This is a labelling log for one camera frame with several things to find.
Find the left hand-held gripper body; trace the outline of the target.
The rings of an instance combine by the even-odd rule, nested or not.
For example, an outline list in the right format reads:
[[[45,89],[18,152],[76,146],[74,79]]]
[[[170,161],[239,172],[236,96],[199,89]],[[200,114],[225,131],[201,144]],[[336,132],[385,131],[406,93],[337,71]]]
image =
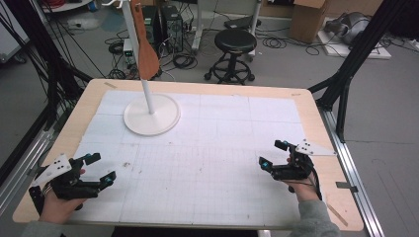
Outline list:
[[[68,159],[61,153],[49,165],[36,171],[35,179],[29,188],[29,194],[38,214],[42,213],[44,198],[48,189],[52,189],[58,198],[71,200],[76,198],[96,198],[100,192],[100,181],[84,182],[81,170],[86,165],[83,156]]]

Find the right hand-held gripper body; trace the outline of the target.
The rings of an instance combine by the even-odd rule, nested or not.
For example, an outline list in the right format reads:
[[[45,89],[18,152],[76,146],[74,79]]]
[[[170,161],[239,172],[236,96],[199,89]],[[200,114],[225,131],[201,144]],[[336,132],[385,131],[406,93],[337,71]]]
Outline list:
[[[300,144],[289,143],[290,161],[287,165],[273,165],[271,176],[275,180],[304,180],[314,170],[311,156],[334,156],[335,151],[304,139]]]

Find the white hook rack stand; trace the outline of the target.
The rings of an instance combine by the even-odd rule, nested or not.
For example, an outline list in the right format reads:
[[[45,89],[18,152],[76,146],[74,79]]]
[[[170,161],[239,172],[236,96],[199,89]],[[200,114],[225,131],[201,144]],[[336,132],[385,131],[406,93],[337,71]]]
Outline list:
[[[133,50],[136,50],[135,61],[138,70],[138,40],[130,10],[130,0],[110,0],[103,6],[112,6],[119,3],[118,9],[122,9],[126,19],[129,39]],[[131,101],[124,112],[124,122],[133,132],[143,136],[155,136],[172,129],[180,119],[181,111],[171,97],[151,92],[148,81],[139,77],[143,89],[143,95]]]

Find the wooden rice spatula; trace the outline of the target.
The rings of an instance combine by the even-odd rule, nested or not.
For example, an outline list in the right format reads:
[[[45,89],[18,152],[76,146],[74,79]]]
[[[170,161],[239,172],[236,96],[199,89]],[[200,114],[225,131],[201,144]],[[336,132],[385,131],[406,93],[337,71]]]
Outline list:
[[[142,5],[140,0],[130,0],[131,15],[138,40],[138,70],[139,77],[143,80],[150,80],[159,70],[160,64],[157,54],[146,36],[146,28],[143,19]]]

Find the person's left hand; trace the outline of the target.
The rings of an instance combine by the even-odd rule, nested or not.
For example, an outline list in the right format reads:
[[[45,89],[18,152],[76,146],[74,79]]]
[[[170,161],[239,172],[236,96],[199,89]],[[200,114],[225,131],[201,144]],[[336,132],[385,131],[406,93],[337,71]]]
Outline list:
[[[76,210],[86,201],[85,198],[66,200],[58,198],[53,190],[46,193],[39,221],[64,224]]]

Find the person's right hand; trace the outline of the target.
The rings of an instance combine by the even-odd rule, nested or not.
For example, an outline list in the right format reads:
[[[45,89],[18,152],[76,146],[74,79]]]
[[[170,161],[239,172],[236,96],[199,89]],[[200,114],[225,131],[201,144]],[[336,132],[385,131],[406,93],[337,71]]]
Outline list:
[[[293,188],[296,198],[299,202],[319,200],[317,194],[316,178],[313,173],[310,173],[307,179],[304,180],[288,180],[286,184]]]

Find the black tape piece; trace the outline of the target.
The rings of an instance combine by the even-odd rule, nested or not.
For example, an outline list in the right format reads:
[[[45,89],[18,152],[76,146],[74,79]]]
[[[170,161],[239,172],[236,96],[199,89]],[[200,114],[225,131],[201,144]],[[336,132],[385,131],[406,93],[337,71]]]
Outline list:
[[[352,186],[350,183],[348,182],[336,182],[336,187],[338,189],[347,189],[349,190],[351,193],[357,193],[358,192],[358,188],[356,186]]]

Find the white grid mat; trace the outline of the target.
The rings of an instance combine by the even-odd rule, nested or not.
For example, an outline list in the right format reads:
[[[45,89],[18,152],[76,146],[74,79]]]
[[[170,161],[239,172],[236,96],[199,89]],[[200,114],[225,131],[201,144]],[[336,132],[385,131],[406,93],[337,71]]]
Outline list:
[[[109,91],[76,154],[98,152],[85,179],[115,172],[114,184],[89,199],[76,222],[166,226],[288,228],[299,220],[287,186],[263,171],[266,158],[285,163],[277,140],[305,138],[292,99],[176,94],[179,122],[168,132],[142,136],[123,114],[142,93]]]

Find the black round stool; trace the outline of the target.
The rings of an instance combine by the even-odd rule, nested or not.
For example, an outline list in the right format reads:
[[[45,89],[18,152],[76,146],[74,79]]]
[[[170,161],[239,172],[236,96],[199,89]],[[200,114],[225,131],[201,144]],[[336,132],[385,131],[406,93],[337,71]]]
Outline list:
[[[244,85],[246,81],[254,81],[255,75],[250,67],[238,57],[254,50],[256,38],[249,32],[238,29],[227,29],[214,37],[215,46],[222,51],[222,56],[204,75],[205,80],[211,76],[221,83],[237,83]]]

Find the white flat board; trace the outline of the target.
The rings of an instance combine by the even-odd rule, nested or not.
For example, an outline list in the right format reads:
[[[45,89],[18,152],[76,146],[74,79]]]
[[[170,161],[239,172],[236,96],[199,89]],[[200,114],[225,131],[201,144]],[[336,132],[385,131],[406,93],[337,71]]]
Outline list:
[[[317,37],[327,55],[336,57],[347,57],[349,55],[349,46],[344,44],[343,41],[334,34],[320,31],[317,34]],[[378,43],[369,54],[368,59],[391,59],[391,55],[380,43]]]

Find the cardboard box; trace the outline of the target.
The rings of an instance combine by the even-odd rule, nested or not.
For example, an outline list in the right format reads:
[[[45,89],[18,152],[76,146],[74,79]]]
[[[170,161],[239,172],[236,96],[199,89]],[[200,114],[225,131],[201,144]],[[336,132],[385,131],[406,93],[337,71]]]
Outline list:
[[[305,43],[314,42],[323,23],[329,0],[294,0],[289,37]]]

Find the grey bag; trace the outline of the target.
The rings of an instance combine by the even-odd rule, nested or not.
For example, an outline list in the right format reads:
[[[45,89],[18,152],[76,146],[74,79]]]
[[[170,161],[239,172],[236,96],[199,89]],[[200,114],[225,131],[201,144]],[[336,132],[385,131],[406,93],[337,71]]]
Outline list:
[[[343,13],[340,17],[327,21],[323,31],[333,33],[343,43],[353,44],[366,29],[370,19],[359,12]]]

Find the black flat pedal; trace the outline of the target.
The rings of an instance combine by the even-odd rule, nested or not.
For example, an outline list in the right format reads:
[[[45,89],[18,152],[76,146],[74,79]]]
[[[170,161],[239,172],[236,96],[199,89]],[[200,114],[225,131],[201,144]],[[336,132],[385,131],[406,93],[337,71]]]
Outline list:
[[[247,30],[253,26],[253,17],[248,16],[239,19],[229,20],[224,23],[224,26],[228,29]]]

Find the white cabinet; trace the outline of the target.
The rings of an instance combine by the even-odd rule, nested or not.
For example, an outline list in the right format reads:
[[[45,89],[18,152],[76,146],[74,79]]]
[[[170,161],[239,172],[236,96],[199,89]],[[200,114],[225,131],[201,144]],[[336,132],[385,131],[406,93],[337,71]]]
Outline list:
[[[2,22],[14,30],[23,42],[28,42],[29,38],[4,1],[0,0],[0,63],[6,63],[18,52],[21,46],[6,30]]]

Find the black computer tower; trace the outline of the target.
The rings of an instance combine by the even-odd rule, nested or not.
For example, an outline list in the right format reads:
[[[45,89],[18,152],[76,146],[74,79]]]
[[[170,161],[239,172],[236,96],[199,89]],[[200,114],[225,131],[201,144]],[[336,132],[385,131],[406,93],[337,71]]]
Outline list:
[[[175,6],[160,9],[164,43],[171,52],[183,51],[183,19]]]
[[[148,41],[157,45],[160,42],[160,23],[156,6],[143,6],[142,14]]]

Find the white round table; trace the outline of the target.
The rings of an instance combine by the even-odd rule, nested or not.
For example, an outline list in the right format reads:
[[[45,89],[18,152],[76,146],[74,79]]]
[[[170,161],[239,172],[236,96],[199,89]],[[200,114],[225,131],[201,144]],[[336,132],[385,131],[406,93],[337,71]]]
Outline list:
[[[45,13],[58,13],[87,6],[92,0],[38,0]]]

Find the aluminium rail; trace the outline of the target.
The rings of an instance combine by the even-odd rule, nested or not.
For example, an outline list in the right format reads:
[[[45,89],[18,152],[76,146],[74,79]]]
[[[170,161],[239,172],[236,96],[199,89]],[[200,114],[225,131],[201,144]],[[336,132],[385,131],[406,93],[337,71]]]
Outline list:
[[[7,210],[15,195],[28,178],[42,163],[54,137],[53,130],[41,130],[30,142],[17,165],[12,169],[5,182],[0,186],[0,216]]]
[[[332,145],[337,152],[338,160],[342,166],[343,173],[349,184],[357,208],[364,222],[364,228],[370,237],[385,237],[381,225],[378,221],[375,210],[370,202],[362,179],[359,175],[355,162],[352,158],[348,145],[341,141],[338,133],[335,131],[337,119],[332,112],[319,110],[325,128],[329,134]]]

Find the black metal frame stand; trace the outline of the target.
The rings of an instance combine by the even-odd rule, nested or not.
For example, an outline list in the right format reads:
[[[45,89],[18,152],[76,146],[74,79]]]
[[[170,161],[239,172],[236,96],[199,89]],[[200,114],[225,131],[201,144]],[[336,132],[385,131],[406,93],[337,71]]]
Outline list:
[[[335,132],[343,143],[345,143],[345,121],[351,82],[408,2],[409,0],[382,0],[359,41],[355,43],[337,72],[308,88],[310,93],[324,90],[323,95],[316,100],[317,107],[324,112],[331,112],[335,102],[339,101]]]
[[[39,77],[47,82],[47,106],[42,114],[45,117],[45,126],[51,128],[57,120],[59,103],[78,101],[84,92],[76,78],[83,82],[90,82],[92,77],[77,69],[62,57],[30,0],[3,1],[44,62],[44,64],[37,63],[32,56],[32,51],[23,43],[22,38],[11,25],[7,24],[5,19],[2,19],[0,14],[0,23],[30,57]]]

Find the white metal post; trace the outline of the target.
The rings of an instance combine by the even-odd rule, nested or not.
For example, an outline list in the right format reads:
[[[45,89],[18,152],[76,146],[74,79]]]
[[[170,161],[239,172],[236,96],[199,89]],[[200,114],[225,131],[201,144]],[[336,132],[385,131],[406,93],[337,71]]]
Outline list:
[[[192,43],[193,52],[198,52],[200,48],[202,34],[203,34],[203,19],[202,19],[203,1],[204,0],[197,0],[197,28],[196,28],[194,40]]]
[[[252,25],[251,25],[251,29],[250,29],[250,33],[252,34],[253,37],[256,37],[255,32],[256,32],[256,28],[257,28],[257,22],[258,22],[258,17],[259,17],[259,14],[260,14],[260,9],[261,9],[261,6],[262,6],[262,1],[263,0],[256,0],[256,4],[255,4],[255,7],[254,7],[253,16],[252,16]],[[249,61],[252,61],[254,56],[255,56],[255,49],[248,52]]]

